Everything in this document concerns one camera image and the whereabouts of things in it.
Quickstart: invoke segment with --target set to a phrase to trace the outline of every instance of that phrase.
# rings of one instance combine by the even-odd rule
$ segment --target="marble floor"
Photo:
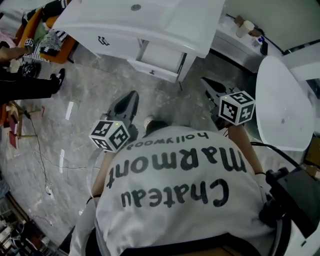
[[[144,135],[144,118],[150,114],[172,125],[189,126],[198,130],[217,131],[211,121],[212,103],[205,96],[200,78],[203,76],[228,87],[246,85],[248,77],[230,63],[209,54],[197,58],[182,83],[172,84],[135,71],[125,60],[103,56],[97,58],[79,45],[73,54],[74,64],[44,63],[41,78],[66,69],[61,90],[49,99],[24,100],[28,111],[44,107],[43,116],[32,116],[40,141],[41,154],[52,194],[45,191],[45,176],[35,138],[21,139],[14,149],[2,133],[0,164],[12,195],[21,207],[39,225],[43,232],[59,245],[76,224],[84,209],[89,190],[86,166],[95,149],[88,134],[94,121],[105,113],[111,102],[131,90],[139,93],[137,116],[133,123]],[[73,104],[70,116],[66,115]],[[28,119],[23,120],[23,132],[34,134]],[[292,166],[267,148],[256,148],[265,170]],[[302,154],[288,152],[299,161]]]

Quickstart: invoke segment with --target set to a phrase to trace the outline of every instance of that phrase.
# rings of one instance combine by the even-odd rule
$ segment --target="cabinet handle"
[[[99,41],[99,43],[102,44],[103,46],[109,46],[109,45],[110,45],[110,43],[108,43],[103,36],[99,36],[99,35],[98,35],[98,41]]]

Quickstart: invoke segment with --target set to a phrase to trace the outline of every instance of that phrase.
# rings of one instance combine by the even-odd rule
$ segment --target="orange chair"
[[[46,21],[46,25],[48,28],[52,28],[55,21],[59,16],[50,17]],[[27,39],[33,39],[35,36],[36,29],[39,25],[39,22],[42,18],[42,8],[40,8],[28,21],[27,25],[24,27],[20,26],[18,29],[14,40],[15,44],[19,44],[19,47],[24,48],[25,42]],[[69,58],[69,54],[71,53],[76,40],[74,40],[71,36],[67,36],[66,40],[63,42],[61,50],[58,52],[56,56],[50,56],[44,53],[40,53],[41,58],[44,58],[50,62],[55,62],[59,64],[65,63],[67,60],[73,63],[73,61]]]

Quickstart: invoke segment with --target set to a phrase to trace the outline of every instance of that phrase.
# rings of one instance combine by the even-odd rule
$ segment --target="white vanity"
[[[53,28],[174,83],[205,58],[225,0],[72,0]]]

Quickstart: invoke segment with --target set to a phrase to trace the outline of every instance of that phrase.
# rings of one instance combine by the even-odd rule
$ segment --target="wire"
[[[44,161],[43,161],[43,159],[42,159],[40,141],[39,141],[39,138],[38,138],[38,135],[37,135],[37,132],[36,132],[36,128],[35,128],[35,126],[34,126],[34,122],[32,121],[31,118],[30,118],[30,121],[31,121],[33,130],[34,130],[34,134],[35,134],[35,136],[36,136],[36,140],[38,141],[38,145],[39,145],[39,153],[40,153],[40,159],[41,159],[42,166],[43,166],[43,175],[44,175],[44,182],[45,182],[45,184],[44,184],[44,191],[50,196],[51,194],[47,192],[48,179],[47,179],[45,164],[44,164]]]
[[[225,130],[225,132],[223,134],[224,137],[227,137],[227,135],[229,135],[229,133],[226,135],[227,132],[228,132],[228,129]]]
[[[269,145],[269,144],[264,144],[261,142],[251,142],[252,146],[258,146],[258,147],[267,147],[275,152],[277,152],[280,156],[282,156],[284,159],[286,159],[290,164],[292,164],[294,167],[299,167],[300,165],[293,160],[290,156],[288,156],[286,153],[282,152],[280,149],[276,148],[275,146]]]
[[[33,215],[32,218],[34,218],[34,217],[37,217],[37,218],[42,219],[42,220],[45,220],[50,226],[53,227],[53,225],[52,225],[46,218],[41,217],[41,216],[39,216],[39,215]]]
[[[227,249],[220,247],[222,250],[224,250],[225,252],[227,252],[228,254],[230,254],[231,256],[234,256],[230,251],[228,251]]]
[[[32,154],[32,156],[34,155],[34,153],[37,153],[37,154],[39,154],[40,155],[40,153],[38,152],[38,151],[33,151],[33,154]],[[69,170],[81,170],[81,169],[88,169],[87,167],[77,167],[77,168],[71,168],[71,167],[61,167],[61,166],[59,166],[59,165],[56,165],[56,164],[54,164],[54,163],[52,163],[48,158],[46,158],[43,154],[41,154],[42,155],[42,157],[45,159],[45,160],[47,160],[52,166],[55,166],[55,167],[58,167],[58,168],[62,168],[62,169],[69,169]]]

